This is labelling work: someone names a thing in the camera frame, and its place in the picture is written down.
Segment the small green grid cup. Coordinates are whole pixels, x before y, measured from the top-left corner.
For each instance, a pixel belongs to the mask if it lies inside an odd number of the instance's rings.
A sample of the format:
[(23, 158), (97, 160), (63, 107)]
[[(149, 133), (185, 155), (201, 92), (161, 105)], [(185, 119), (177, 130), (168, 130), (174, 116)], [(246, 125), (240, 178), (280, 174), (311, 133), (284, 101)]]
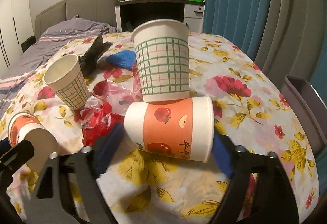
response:
[(71, 110), (82, 108), (90, 96), (76, 54), (67, 54), (55, 61), (43, 79)]

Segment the white wardrobe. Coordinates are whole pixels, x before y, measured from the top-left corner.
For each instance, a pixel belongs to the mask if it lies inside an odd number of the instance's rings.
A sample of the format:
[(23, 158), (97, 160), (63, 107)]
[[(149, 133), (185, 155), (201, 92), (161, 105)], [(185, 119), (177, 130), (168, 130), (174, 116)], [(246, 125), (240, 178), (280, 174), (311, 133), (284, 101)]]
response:
[(21, 44), (33, 35), (29, 0), (1, 0), (1, 73), (18, 61)]

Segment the blue grey curtain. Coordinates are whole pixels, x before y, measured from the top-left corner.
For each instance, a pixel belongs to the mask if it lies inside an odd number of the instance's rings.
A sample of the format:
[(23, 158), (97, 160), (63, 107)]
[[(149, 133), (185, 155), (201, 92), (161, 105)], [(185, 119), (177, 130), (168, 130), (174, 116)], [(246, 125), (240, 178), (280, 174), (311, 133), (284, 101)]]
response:
[(277, 87), (289, 74), (326, 94), (326, 0), (206, 0), (203, 31), (236, 44)]

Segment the dark top white desk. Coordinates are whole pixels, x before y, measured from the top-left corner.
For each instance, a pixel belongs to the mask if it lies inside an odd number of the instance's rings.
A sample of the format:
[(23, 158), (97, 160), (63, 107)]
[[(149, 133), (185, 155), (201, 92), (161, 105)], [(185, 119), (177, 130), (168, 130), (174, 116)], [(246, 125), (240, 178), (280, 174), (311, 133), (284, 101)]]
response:
[(139, 25), (156, 20), (172, 19), (184, 23), (191, 32), (202, 32), (203, 2), (186, 0), (135, 0), (115, 4), (116, 26), (132, 32)]

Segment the blue cloth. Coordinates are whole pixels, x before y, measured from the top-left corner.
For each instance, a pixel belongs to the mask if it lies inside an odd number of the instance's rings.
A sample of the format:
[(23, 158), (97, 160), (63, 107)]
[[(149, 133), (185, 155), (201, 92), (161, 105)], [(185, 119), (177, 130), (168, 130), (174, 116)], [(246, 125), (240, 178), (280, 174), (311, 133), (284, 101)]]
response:
[(106, 63), (131, 71), (136, 62), (134, 51), (123, 50), (105, 58)]

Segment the grey bed headboard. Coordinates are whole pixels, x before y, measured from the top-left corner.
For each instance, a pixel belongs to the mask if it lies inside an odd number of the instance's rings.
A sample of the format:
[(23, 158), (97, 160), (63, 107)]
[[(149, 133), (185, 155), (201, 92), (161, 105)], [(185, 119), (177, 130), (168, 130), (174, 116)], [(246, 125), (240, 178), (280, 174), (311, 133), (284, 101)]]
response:
[(115, 4), (119, 0), (63, 0), (36, 16), (35, 35), (39, 38), (48, 28), (73, 17), (116, 26)]

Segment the black plastic bag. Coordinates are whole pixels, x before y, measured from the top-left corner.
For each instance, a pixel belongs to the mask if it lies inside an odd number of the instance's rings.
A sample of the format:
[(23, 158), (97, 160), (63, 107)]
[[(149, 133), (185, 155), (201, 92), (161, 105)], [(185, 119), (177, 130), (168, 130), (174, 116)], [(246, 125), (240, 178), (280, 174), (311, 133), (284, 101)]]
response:
[(79, 65), (84, 78), (89, 77), (97, 68), (97, 61), (112, 45), (113, 44), (111, 42), (104, 42), (102, 35), (98, 35), (85, 54), (78, 57)]

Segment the green grid paper cup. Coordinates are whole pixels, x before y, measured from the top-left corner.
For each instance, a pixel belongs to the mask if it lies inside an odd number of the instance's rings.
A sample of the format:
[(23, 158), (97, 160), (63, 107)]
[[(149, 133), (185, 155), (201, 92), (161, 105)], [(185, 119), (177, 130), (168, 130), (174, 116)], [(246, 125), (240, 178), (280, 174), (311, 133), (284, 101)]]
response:
[(157, 19), (133, 30), (143, 101), (189, 97), (189, 29), (180, 21)]

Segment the red clear plastic bag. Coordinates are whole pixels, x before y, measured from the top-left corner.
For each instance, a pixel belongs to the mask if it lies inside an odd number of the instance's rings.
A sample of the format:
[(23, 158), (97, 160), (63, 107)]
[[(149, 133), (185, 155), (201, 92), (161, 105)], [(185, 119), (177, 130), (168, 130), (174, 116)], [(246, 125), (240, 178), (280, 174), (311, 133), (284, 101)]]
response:
[(83, 145), (95, 141), (113, 131), (124, 120), (129, 105), (142, 100), (140, 83), (134, 81), (132, 90), (121, 84), (103, 80), (95, 85), (86, 104), (80, 109)]

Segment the purple trash bin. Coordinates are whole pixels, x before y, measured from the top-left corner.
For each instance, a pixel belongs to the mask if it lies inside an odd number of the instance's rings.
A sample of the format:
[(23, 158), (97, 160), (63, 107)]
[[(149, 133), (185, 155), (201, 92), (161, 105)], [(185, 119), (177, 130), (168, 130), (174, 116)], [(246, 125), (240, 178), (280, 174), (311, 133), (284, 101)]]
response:
[(305, 79), (286, 75), (281, 88), (309, 140), (314, 155), (326, 147), (326, 104)]

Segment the floral bed sheet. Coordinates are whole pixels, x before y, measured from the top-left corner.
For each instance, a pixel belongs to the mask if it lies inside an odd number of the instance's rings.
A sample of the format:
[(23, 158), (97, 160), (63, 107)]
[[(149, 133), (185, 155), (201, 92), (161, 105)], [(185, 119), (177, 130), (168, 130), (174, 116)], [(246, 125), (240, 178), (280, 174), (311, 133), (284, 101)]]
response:
[[(80, 115), (44, 84), (41, 65), (1, 110), (1, 138), (19, 111), (36, 115), (70, 152), (82, 147)], [(190, 93), (209, 95), (215, 125), (250, 152), (276, 152), (286, 170), (304, 221), (319, 198), (314, 154), (296, 115), (265, 74), (227, 39), (189, 35)], [(207, 223), (229, 180), (215, 161), (207, 163), (144, 154), (123, 141), (98, 183), (119, 223)]]

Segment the purple striped blanket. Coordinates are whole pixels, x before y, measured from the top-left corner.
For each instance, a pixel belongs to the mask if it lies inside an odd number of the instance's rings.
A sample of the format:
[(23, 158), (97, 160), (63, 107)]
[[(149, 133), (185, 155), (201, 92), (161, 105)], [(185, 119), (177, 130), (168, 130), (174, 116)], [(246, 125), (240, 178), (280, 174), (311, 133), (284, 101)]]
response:
[(5, 71), (1, 71), (1, 116), (5, 114), (12, 100), (22, 89), (36, 69), (44, 65), (69, 41), (96, 37), (99, 34), (117, 33), (117, 27), (103, 22), (95, 22), (80, 17), (59, 22), (46, 29), (16, 61)]

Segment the orange apple paper cup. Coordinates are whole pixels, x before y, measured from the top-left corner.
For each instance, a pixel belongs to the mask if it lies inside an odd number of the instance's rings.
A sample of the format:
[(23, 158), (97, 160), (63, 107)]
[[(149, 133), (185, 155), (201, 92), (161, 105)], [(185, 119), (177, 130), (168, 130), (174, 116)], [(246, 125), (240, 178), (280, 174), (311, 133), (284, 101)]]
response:
[(134, 102), (125, 114), (126, 136), (139, 150), (171, 158), (209, 160), (214, 116), (210, 96)]

